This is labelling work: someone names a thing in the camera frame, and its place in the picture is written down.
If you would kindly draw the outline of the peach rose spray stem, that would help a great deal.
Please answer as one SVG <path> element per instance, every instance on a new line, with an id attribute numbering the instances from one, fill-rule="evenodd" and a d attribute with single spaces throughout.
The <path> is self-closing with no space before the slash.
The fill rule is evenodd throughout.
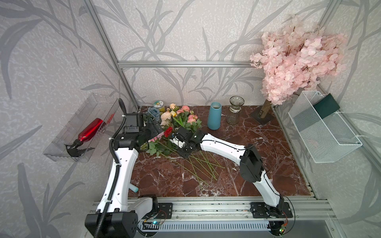
<path id="1" fill-rule="evenodd" d="M 173 117 L 176 117 L 177 110 L 178 108 L 176 104 L 170 104 L 166 111 L 161 114 L 161 125 L 166 126 Z"/>

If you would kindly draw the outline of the pink rose spray stem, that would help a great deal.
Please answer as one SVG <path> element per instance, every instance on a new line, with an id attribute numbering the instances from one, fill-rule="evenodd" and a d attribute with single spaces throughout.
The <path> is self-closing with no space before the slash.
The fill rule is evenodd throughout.
<path id="1" fill-rule="evenodd" d="M 189 106 L 179 108 L 173 117 L 173 122 L 175 128 L 183 127 L 191 132 L 196 132 L 202 127 L 202 121 Z"/>

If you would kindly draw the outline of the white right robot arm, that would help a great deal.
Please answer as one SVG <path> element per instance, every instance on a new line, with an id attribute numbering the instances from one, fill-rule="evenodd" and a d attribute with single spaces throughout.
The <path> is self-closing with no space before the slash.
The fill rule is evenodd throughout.
<path id="1" fill-rule="evenodd" d="M 179 128 L 169 136 L 170 141 L 178 148 L 177 153 L 188 158 L 194 151 L 205 151 L 222 156 L 240 167 L 241 177 L 252 183 L 261 194 L 264 205 L 261 208 L 263 217 L 286 218 L 288 208 L 284 197 L 274 188 L 267 176 L 262 157 L 253 144 L 246 146 L 230 143 L 210 133 L 196 131 L 192 133 Z"/>

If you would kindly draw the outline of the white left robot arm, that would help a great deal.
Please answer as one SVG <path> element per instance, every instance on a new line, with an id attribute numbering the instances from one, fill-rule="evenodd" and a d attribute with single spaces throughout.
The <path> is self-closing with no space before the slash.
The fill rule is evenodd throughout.
<path id="1" fill-rule="evenodd" d="M 160 124 L 143 114 L 125 114 L 121 126 L 109 139 L 113 166 L 105 194 L 96 212 L 88 214 L 85 227 L 95 238 L 133 238 L 138 223 L 159 213 L 155 195 L 144 195 L 128 205 L 131 177 L 140 148 L 162 132 Z"/>

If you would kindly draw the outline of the teal ceramic vase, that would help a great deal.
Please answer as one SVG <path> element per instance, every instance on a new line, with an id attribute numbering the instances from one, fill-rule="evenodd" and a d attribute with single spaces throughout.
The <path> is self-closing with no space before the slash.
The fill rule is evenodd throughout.
<path id="1" fill-rule="evenodd" d="M 220 128 L 222 116 L 222 106 L 218 102 L 211 103 L 207 126 L 210 130 L 216 131 Z"/>

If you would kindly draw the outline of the clear glass vase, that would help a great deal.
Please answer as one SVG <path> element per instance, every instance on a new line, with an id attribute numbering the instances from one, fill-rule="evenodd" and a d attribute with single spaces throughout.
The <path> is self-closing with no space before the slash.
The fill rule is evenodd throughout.
<path id="1" fill-rule="evenodd" d="M 245 100 L 240 96 L 232 96 L 229 100 L 229 112 L 226 115 L 226 122 L 229 125 L 236 125 L 240 119 L 240 111 Z"/>

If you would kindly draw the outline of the red carnation stem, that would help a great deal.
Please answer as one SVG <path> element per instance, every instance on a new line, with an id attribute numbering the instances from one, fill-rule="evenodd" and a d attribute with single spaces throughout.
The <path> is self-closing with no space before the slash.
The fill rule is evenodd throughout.
<path id="1" fill-rule="evenodd" d="M 165 130 L 165 132 L 164 132 L 164 136 L 165 136 L 166 138 L 168 138 L 168 137 L 172 134 L 172 132 L 173 132 L 173 128 L 172 128 L 172 127 L 168 127 L 168 128 Z"/>

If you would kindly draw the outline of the blue-grey rose bunch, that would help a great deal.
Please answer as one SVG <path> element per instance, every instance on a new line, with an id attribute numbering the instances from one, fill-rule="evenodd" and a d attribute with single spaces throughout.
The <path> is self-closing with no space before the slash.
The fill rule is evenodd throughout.
<path id="1" fill-rule="evenodd" d="M 161 112 L 157 108 L 149 107 L 145 115 L 147 118 L 156 120 L 158 123 L 161 122 Z"/>

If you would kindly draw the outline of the small yellow lidded jar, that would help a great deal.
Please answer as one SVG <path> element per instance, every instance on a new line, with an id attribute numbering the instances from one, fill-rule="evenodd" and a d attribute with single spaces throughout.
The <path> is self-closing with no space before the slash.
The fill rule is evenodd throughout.
<path id="1" fill-rule="evenodd" d="M 164 102 L 161 100 L 155 101 L 153 103 L 154 108 L 156 108 L 160 112 L 165 112 L 165 105 Z"/>

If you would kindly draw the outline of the red spray bottle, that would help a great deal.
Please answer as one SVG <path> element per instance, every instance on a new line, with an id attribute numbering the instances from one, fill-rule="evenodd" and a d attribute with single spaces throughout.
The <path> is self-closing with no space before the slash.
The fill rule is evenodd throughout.
<path id="1" fill-rule="evenodd" d="M 94 119 L 89 125 L 87 125 L 77 136 L 77 139 L 71 145 L 65 145 L 67 153 L 71 157 L 81 157 L 88 150 L 94 150 L 93 147 L 89 149 L 80 149 L 80 147 L 93 139 L 96 133 L 104 126 L 104 121 L 100 118 Z"/>

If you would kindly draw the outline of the pink cherry blossom tree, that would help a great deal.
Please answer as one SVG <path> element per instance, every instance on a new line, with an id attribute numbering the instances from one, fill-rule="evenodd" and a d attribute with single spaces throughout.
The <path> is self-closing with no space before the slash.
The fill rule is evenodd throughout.
<path id="1" fill-rule="evenodd" d="M 265 103 L 252 113 L 261 125 L 273 119 L 272 106 L 282 105 L 299 89 L 315 90 L 322 77 L 344 71 L 347 36 L 326 35 L 318 26 L 307 30 L 296 15 L 283 29 L 265 32 L 261 39 L 263 50 L 250 55 L 251 66 L 265 74 L 261 89 Z"/>

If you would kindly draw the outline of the clear plastic wall bin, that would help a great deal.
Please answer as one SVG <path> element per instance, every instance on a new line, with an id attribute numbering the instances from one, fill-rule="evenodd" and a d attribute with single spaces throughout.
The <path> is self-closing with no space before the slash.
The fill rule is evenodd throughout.
<path id="1" fill-rule="evenodd" d="M 118 99 L 91 94 L 44 150 L 43 155 L 54 162 L 88 162 L 118 108 Z M 91 141 L 80 147 L 80 149 L 93 147 L 94 150 L 88 150 L 81 157 L 71 157 L 67 153 L 65 145 L 71 145 L 77 139 L 78 134 L 96 118 L 102 119 L 105 123 L 104 126 L 100 128 Z"/>

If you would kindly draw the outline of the teal handled scraper tool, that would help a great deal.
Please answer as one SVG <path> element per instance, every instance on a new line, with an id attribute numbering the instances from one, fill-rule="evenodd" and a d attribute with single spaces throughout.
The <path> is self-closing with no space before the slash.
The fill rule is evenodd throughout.
<path id="1" fill-rule="evenodd" d="M 129 184 L 129 189 L 133 191 L 134 193 L 138 193 L 139 191 L 139 188 L 131 183 Z"/>

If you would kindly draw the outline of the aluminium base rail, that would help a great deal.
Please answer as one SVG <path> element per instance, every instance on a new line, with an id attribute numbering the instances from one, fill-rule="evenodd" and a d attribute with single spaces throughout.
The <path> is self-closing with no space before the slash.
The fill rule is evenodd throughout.
<path id="1" fill-rule="evenodd" d="M 260 196 L 160 197 L 160 203 L 172 203 L 170 221 L 248 221 L 253 219 L 250 203 L 262 202 Z M 289 196 L 291 212 L 296 220 L 336 220 L 327 200 L 313 196 Z"/>

